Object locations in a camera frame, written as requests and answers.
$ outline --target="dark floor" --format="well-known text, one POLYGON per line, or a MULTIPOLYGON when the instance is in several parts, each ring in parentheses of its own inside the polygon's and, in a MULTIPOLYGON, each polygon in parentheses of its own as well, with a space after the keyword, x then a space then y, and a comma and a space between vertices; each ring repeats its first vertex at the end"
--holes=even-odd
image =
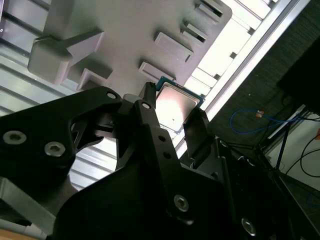
MULTIPOLYGON (((298 108, 299 102, 288 96, 277 83, 319 36, 320 1, 311 0, 211 121, 215 134, 226 142, 255 145, 260 141, 263 132, 238 135, 231 130, 230 117, 239 109, 261 110, 277 119, 287 119, 298 108)), ((255 117, 252 113, 239 113, 233 121, 234 127, 244 132, 266 127, 268 123, 267 119, 255 117)), ((264 137, 274 130, 269 129, 264 137)))

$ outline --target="blue cable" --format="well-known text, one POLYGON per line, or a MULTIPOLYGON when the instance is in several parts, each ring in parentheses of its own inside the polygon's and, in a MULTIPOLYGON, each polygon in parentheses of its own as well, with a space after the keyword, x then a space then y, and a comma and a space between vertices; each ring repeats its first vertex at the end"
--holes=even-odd
POLYGON ((257 132, 260 132, 260 131, 263 131, 265 129, 268 129, 268 128, 272 128, 274 126, 278 126, 278 125, 281 125, 283 123, 290 123, 290 122, 295 122, 295 121, 301 121, 303 119, 301 119, 298 115, 296 117, 294 117, 293 119, 291 120, 278 120, 278 119, 274 119, 273 117, 271 116, 268 116, 268 115, 265 115, 263 113, 260 113, 258 112, 258 110, 254 110, 254 109, 240 109, 238 111, 235 111, 232 115, 231 115, 231 118, 230 118, 230 128, 232 129, 232 131, 234 131, 235 133, 237 134, 241 134, 241 135, 246 135, 246 134, 254 134, 254 133, 257 133, 257 132), (240 112, 250 112, 250 113, 255 113, 255 114, 261 114, 263 118, 266 118, 266 119, 269 119, 270 121, 273 121, 273 122, 276 122, 275 124, 272 124, 270 126, 266 126, 266 127, 262 127, 262 128, 259 128, 259 129, 256 129, 256 130, 253 130, 253 131, 238 131, 234 128, 233 124, 232 124, 232 121, 233 119, 235 118, 235 115, 237 113, 240 113, 240 112))

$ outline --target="screw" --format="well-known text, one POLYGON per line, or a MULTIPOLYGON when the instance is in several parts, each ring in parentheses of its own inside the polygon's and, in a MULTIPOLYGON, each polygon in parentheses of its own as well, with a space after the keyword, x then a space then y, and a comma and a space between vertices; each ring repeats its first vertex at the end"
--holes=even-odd
POLYGON ((65 146, 57 141, 51 141, 44 146, 45 154, 52 157, 61 157, 65 151, 65 146))
POLYGON ((174 196, 174 205, 181 211, 181 212, 186 212, 189 209, 189 204, 187 199, 185 199, 184 196, 181 196, 179 194, 174 196))
POLYGON ((150 106, 148 104, 146 104, 146 103, 142 103, 142 106, 144 106, 146 109, 150 108, 150 106))
POLYGON ((3 134, 3 141, 10 145, 23 144, 27 140, 27 136, 21 131, 7 131, 3 134))
POLYGON ((254 237, 257 234, 254 225, 248 219, 246 219, 245 217, 243 217, 241 219, 241 224, 242 224, 244 230, 248 234, 250 234, 250 236, 254 237))
POLYGON ((111 98, 111 99, 116 99, 116 98, 117 98, 117 96, 114 95, 114 94, 111 93, 111 92, 108 92, 106 95, 107 95, 109 98, 111 98))

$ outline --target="mounting hole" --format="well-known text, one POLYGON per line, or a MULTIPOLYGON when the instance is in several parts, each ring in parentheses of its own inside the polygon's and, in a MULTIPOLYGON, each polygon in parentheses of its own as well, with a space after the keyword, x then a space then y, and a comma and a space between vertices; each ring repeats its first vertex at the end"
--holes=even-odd
POLYGON ((106 95, 107 95, 109 98, 111 98, 111 99, 116 99, 116 98, 117 98, 117 96, 114 95, 114 94, 111 93, 111 92, 108 92, 106 95))
POLYGON ((150 109, 150 106, 149 106, 149 104, 146 104, 146 103, 142 103, 142 106, 143 106, 144 108, 146 108, 146 109, 150 109))
POLYGON ((165 142, 166 141, 164 136, 159 136, 159 139, 160 139, 161 142, 165 142))
POLYGON ((164 152, 163 153, 163 156, 166 158, 166 159, 170 159, 171 158, 171 155, 167 152, 164 152))

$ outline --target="white wall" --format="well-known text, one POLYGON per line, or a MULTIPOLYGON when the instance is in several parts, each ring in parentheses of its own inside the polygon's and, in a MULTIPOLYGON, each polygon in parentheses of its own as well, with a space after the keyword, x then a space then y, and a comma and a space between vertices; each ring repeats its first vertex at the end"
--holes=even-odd
MULTIPOLYGON (((316 114, 310 115, 308 118, 318 118, 316 114)), ((298 160, 306 144, 314 138, 318 129, 320 129, 320 122, 304 120, 300 125, 294 129, 288 136, 285 149, 282 156, 280 165, 281 172, 285 173, 298 160)), ((278 155, 280 152, 282 142, 280 142, 274 149, 272 149, 267 156, 271 158, 272 166, 276 165, 278 155)), ((320 149, 320 140, 314 140, 309 144, 304 154, 320 149)), ((311 174, 320 176, 320 151, 309 154, 303 158, 304 170, 311 174)), ((300 168, 300 163, 297 163, 288 173, 289 176, 320 190, 320 178, 310 177, 306 175, 300 168)))

